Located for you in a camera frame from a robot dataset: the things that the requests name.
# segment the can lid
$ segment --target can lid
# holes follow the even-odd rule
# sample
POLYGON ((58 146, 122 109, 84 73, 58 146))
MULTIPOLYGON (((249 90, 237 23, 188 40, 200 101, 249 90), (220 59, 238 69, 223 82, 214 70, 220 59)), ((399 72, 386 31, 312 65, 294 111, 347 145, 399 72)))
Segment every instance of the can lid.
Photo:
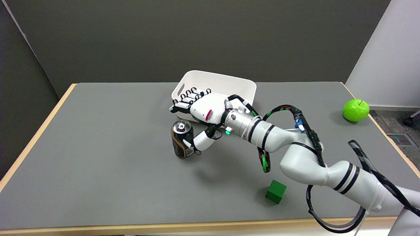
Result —
POLYGON ((178 120, 173 123, 172 129, 177 134, 185 134, 191 129, 191 123, 186 120, 178 120))

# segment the green apple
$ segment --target green apple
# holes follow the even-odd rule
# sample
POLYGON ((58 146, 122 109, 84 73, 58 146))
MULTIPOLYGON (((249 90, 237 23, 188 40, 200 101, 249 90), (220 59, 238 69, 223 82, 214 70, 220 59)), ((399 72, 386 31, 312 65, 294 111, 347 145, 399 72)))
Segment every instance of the green apple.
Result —
POLYGON ((369 105, 360 99, 348 101, 343 108, 343 116, 349 121, 357 122, 363 120, 369 114, 369 105))

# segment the chair leg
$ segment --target chair leg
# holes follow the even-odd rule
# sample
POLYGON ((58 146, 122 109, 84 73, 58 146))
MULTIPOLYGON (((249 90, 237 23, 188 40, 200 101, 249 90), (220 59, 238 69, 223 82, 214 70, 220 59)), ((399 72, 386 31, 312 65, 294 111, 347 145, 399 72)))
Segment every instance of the chair leg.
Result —
POLYGON ((420 110, 418 110, 416 113, 412 114, 409 118, 406 118, 402 123, 406 126, 412 126, 413 125, 413 119, 416 115, 420 113, 420 110))

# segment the white plastic basket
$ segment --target white plastic basket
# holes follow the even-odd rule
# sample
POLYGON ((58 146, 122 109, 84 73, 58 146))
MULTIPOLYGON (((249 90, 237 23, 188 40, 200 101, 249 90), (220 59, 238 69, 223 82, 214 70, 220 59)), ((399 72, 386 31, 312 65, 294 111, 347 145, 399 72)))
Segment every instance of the white plastic basket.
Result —
MULTIPOLYGON (((192 87, 201 90, 211 89, 212 92, 226 95, 226 97, 237 94, 248 100, 251 105, 254 102, 257 89, 257 85, 248 79, 204 71, 188 71, 173 90, 172 99, 181 100, 181 94, 192 87)), ((234 108, 238 108, 242 103, 236 99, 232 101, 232 105, 234 108)), ((190 114, 177 112, 176 115, 181 119, 195 121, 190 114)))

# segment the carpet floor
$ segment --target carpet floor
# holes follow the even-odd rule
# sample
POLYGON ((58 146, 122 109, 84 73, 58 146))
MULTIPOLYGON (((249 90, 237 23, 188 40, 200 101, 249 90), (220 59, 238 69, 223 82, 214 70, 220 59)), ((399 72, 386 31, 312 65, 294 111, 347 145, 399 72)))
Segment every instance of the carpet floor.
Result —
POLYGON ((410 159, 420 170, 420 115, 414 118, 412 126, 405 126, 402 122, 405 118, 412 115, 410 111, 388 111, 372 110, 370 114, 385 131, 385 133, 405 133, 416 144, 412 146, 399 146, 401 151, 410 159))

